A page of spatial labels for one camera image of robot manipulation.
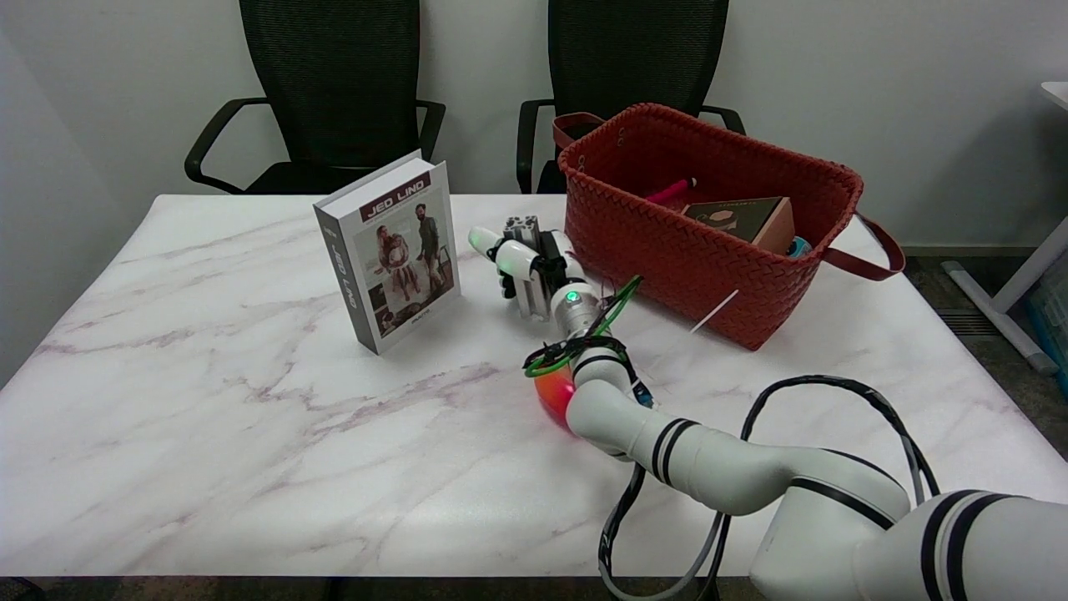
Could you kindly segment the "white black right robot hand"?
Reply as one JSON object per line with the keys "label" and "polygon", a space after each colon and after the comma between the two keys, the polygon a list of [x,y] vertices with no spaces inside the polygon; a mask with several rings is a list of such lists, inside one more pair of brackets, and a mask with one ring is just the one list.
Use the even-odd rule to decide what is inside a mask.
{"label": "white black right robot hand", "polygon": [[572,241],[561,230],[541,230],[533,221],[508,225],[502,233],[470,228],[469,246],[496,267],[497,285],[505,300],[525,295],[549,301],[565,285],[584,282]]}

